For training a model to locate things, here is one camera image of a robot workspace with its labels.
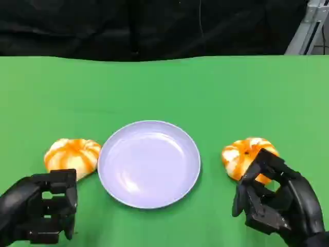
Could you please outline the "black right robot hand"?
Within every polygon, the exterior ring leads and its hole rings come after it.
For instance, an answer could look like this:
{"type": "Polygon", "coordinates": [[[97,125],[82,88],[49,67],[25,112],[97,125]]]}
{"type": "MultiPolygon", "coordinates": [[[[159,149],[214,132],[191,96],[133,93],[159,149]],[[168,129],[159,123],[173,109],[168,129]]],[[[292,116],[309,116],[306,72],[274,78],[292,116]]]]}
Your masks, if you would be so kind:
{"type": "Polygon", "coordinates": [[[261,149],[239,180],[232,216],[245,213],[245,225],[278,234],[288,246],[328,246],[315,191],[283,159],[261,149]]]}

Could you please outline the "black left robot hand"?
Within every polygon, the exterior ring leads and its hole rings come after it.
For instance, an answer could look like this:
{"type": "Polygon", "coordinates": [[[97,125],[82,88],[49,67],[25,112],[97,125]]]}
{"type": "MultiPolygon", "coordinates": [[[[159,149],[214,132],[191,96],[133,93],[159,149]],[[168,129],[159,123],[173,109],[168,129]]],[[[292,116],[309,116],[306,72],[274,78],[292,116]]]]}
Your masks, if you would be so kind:
{"type": "Polygon", "coordinates": [[[56,244],[71,240],[78,207],[75,169],[24,177],[1,195],[1,246],[16,241],[56,244]]]}

